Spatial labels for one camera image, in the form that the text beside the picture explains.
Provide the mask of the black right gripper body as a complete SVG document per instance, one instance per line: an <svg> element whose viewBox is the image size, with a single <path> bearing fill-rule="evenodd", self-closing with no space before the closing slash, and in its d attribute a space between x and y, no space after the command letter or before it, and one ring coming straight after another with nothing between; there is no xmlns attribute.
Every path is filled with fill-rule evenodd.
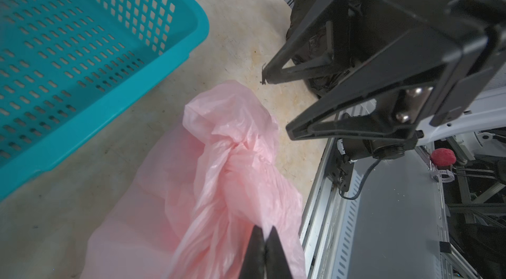
<svg viewBox="0 0 506 279"><path fill-rule="evenodd" d="M350 51L361 65L418 28L439 31L453 40L478 32L490 38L464 81L451 92L453 98L445 101L455 106L457 100L470 96L460 117L505 63L504 0L353 0L351 4Z"/></svg>

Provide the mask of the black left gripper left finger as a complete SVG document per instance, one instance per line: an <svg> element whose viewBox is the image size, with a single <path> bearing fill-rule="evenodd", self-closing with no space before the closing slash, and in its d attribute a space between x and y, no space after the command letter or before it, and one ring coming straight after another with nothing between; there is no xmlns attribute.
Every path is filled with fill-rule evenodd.
<svg viewBox="0 0 506 279"><path fill-rule="evenodd" d="M265 277L265 240L263 231L255 226L252 229L239 279L264 279Z"/></svg>

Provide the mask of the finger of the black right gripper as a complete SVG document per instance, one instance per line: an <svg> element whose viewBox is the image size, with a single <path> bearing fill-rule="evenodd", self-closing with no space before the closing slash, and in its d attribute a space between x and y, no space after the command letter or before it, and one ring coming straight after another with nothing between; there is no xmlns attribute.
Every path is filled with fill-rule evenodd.
<svg viewBox="0 0 506 279"><path fill-rule="evenodd" d="M432 126L452 122L471 101L469 95L452 99L489 37L469 33L462 40L430 28L406 32L376 53L325 97L290 122L290 139L364 138L401 141L410 138L419 123Z"/></svg>
<svg viewBox="0 0 506 279"><path fill-rule="evenodd" d="M293 0L287 41L262 70L263 84L343 72L351 65L349 0Z"/></svg>

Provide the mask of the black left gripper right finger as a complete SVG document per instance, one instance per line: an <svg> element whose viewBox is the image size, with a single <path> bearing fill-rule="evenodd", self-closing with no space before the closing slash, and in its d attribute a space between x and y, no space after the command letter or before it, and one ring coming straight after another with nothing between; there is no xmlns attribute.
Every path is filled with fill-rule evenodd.
<svg viewBox="0 0 506 279"><path fill-rule="evenodd" d="M265 242L265 262L267 279L293 278L275 226Z"/></svg>

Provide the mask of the pink plastic bag apple print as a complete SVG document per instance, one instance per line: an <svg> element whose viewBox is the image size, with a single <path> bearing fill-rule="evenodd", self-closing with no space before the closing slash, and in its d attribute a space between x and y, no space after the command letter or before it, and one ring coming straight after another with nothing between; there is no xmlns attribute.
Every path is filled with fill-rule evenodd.
<svg viewBox="0 0 506 279"><path fill-rule="evenodd" d="M200 93L88 240L83 278L237 278L252 229L306 276L303 199L276 168L279 126L237 81Z"/></svg>

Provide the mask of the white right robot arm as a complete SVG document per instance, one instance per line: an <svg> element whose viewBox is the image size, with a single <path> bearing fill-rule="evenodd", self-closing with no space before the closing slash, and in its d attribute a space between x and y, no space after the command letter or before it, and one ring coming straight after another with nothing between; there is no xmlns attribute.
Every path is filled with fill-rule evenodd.
<svg viewBox="0 0 506 279"><path fill-rule="evenodd" d="M505 64L505 0L316 0L262 71L266 84L339 76L292 140L401 142L453 126Z"/></svg>

